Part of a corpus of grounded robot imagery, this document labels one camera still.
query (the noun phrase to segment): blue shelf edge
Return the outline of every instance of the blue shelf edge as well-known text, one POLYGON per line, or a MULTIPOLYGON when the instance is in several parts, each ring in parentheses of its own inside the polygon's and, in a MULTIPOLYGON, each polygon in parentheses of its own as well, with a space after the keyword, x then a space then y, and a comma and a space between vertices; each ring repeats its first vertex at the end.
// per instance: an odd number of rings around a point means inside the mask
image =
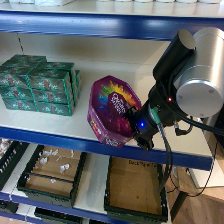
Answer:
POLYGON ((224 30, 224 18, 0 10, 0 32, 167 41, 179 29, 194 34, 211 26, 224 30))
POLYGON ((21 220, 21 221, 26 221, 26 217, 23 215, 19 215, 19 214, 11 214, 11 213, 6 213, 6 212, 1 212, 0 211, 0 216, 3 217, 7 217, 10 219, 17 219, 17 220, 21 220))
POLYGON ((73 209, 65 208, 62 206, 33 201, 33 200, 30 200, 29 198, 20 197, 20 196, 16 196, 16 195, 12 195, 12 202, 32 205, 32 206, 35 206, 38 208, 48 209, 48 210, 52 210, 52 211, 56 211, 56 212, 60 212, 60 213, 64 213, 64 214, 98 220, 101 222, 107 222, 107 223, 111 223, 111 224, 128 224, 127 222, 123 222, 120 220, 110 219, 107 217, 106 214, 90 212, 90 211, 76 209, 76 208, 73 208, 73 209))
POLYGON ((0 200, 10 201, 10 196, 9 196, 9 194, 0 192, 0 200))
MULTIPOLYGON (((145 151, 139 147, 123 146, 121 149, 101 144, 98 141, 77 139, 53 134, 0 127, 0 137, 12 140, 49 145, 59 148, 74 149, 82 152, 103 154, 127 159, 166 164, 166 152, 152 149, 145 151)), ((173 164, 201 170, 210 170, 211 157, 202 157, 173 152, 173 164)))

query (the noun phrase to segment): wire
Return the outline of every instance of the wire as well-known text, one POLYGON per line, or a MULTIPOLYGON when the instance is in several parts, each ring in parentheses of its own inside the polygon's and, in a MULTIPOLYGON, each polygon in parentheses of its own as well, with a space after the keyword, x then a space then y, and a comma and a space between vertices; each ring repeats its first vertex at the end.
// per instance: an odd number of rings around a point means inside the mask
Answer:
POLYGON ((202 123, 199 123, 197 121, 194 121, 194 120, 191 120, 185 116, 183 116, 182 114, 178 113, 177 111, 175 111, 174 109, 172 109, 170 107, 170 105, 166 102, 166 100, 163 98, 161 92, 159 91, 159 87, 158 87, 158 82, 156 82, 156 88, 157 88, 157 92, 160 96, 160 98, 162 99, 162 101, 165 103, 165 106, 171 110, 177 117, 181 118, 181 120, 185 121, 186 123, 188 124, 191 124, 197 128, 200 128, 200 129, 203 129, 203 130, 206 130, 206 131, 210 131, 210 132, 213 132, 217 135, 224 135, 224 129, 221 129, 221 128, 215 128, 215 127, 211 127, 211 126, 208 126, 208 125, 205 125, 205 124, 202 124, 202 123))
MULTIPOLYGON (((213 163, 212 163, 212 165, 211 165, 210 174, 209 174, 208 179, 207 179, 207 181, 206 181, 206 183, 205 183, 205 186, 204 186, 203 189, 202 189, 198 194, 196 194, 196 195, 191 195, 191 194, 189 194, 189 193, 183 192, 183 193, 186 194, 188 197, 198 197, 199 195, 201 195, 201 194, 204 192, 205 188, 207 187, 207 184, 208 184, 208 181, 209 181, 209 179, 210 179, 210 177, 211 177, 212 170, 213 170, 214 163, 215 163, 215 157, 216 157, 217 146, 218 146, 218 139, 216 139, 215 152, 214 152, 214 156, 213 156, 213 163)), ((179 189, 179 188, 175 185, 175 183, 173 182, 173 179, 172 179, 171 175, 170 175, 170 180, 171 180, 171 182, 173 183, 175 189, 177 189, 178 191, 180 191, 180 189, 179 189)))
POLYGON ((190 127, 187 129, 187 130, 181 130, 180 128, 179 128, 179 125, 177 124, 177 122, 176 122, 176 127, 175 127, 175 132, 176 132, 176 135, 177 136, 181 136, 181 135, 187 135, 187 134, 189 134, 191 131, 192 131, 192 129, 193 129, 193 125, 191 124, 190 125, 190 127))
POLYGON ((172 193, 172 192, 174 192, 176 189, 177 189, 177 188, 176 188, 176 187, 174 187, 174 189, 173 189, 173 190, 171 190, 171 191, 167 191, 166 193, 167 193, 167 194, 172 193))
POLYGON ((164 176, 163 176, 162 181, 160 182, 158 192, 161 192, 161 190, 165 186, 167 180, 169 179, 169 176, 171 175, 172 168, 173 168, 173 154, 172 154, 171 147, 170 147, 165 135, 163 135, 163 141, 164 141, 165 148, 166 148, 167 161, 166 161, 166 168, 165 168, 164 176))

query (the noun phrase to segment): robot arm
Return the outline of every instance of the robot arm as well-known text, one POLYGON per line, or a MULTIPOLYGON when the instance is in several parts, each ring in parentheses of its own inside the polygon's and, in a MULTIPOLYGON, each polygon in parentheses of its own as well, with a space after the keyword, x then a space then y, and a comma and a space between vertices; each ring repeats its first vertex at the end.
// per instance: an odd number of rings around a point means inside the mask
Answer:
POLYGON ((153 69, 156 85, 148 100, 139 111, 131 108, 125 114, 141 148, 151 149, 152 137, 158 132, 152 108, 157 109, 164 126, 177 124, 188 115, 205 118, 221 110, 223 61, 224 32, 205 28, 192 36, 186 30, 178 31, 153 69))

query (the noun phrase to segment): metal shelf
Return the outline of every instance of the metal shelf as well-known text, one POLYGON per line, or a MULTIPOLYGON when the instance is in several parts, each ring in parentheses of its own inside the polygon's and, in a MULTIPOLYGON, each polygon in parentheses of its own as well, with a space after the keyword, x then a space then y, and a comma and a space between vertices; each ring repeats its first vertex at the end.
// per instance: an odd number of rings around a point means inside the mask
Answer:
POLYGON ((12 176, 7 181, 5 187, 1 191, 8 195, 8 200, 31 205, 43 209, 57 211, 74 216, 100 220, 102 222, 114 224, 127 224, 123 221, 109 219, 104 211, 104 193, 106 188, 106 178, 109 163, 109 156, 88 154, 85 166, 82 172, 81 180, 79 183, 79 190, 73 209, 65 208, 62 206, 47 204, 30 200, 25 193, 18 191, 16 188, 18 179, 22 174, 27 162, 30 160, 37 145, 30 144, 23 155, 20 162, 15 167, 12 176))
POLYGON ((19 204, 19 207, 15 214, 7 213, 7 212, 0 212, 0 216, 7 217, 10 219, 17 219, 21 221, 26 221, 26 214, 29 211, 29 205, 19 204))
MULTIPOLYGON (((148 91, 155 83, 153 76, 148 73, 83 69, 81 97, 72 117, 7 110, 0 99, 0 136, 24 142, 165 164, 166 151, 159 133, 153 137, 155 147, 149 152, 139 148, 134 140, 121 149, 103 145, 97 141, 87 122, 89 96, 93 82, 107 75, 113 75, 128 82, 142 104, 147 100, 148 91)), ((184 122, 180 122, 180 126, 188 129, 188 124, 184 122)), ((180 137, 175 135, 173 127, 167 127, 165 130, 173 151, 174 165, 210 170, 212 155, 200 129, 193 128, 190 134, 180 137)))
POLYGON ((224 30, 223 11, 223 3, 78 0, 61 7, 4 3, 0 5, 0 32, 171 40, 179 29, 195 33, 215 26, 224 30))

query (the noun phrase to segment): stacked boxes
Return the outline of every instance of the stacked boxes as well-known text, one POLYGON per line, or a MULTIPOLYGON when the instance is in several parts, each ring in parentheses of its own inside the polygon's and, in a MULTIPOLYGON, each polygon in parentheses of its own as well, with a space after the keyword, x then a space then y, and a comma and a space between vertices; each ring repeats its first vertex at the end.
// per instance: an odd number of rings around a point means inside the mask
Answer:
POLYGON ((15 55, 0 67, 0 94, 7 109, 37 111, 27 76, 46 57, 15 55))
POLYGON ((74 63, 45 56, 15 55, 0 67, 0 94, 7 109, 71 116, 80 96, 74 63))
POLYGON ((38 111, 71 116, 75 109, 67 71, 33 69, 28 75, 38 111))
POLYGON ((58 71, 67 71, 70 77, 70 83, 72 87, 72 92, 74 96, 74 102, 76 104, 76 100, 80 95, 80 86, 81 86, 81 77, 80 71, 75 70, 75 66, 73 63, 66 62, 42 62, 37 66, 38 69, 46 69, 46 70, 58 70, 58 71))

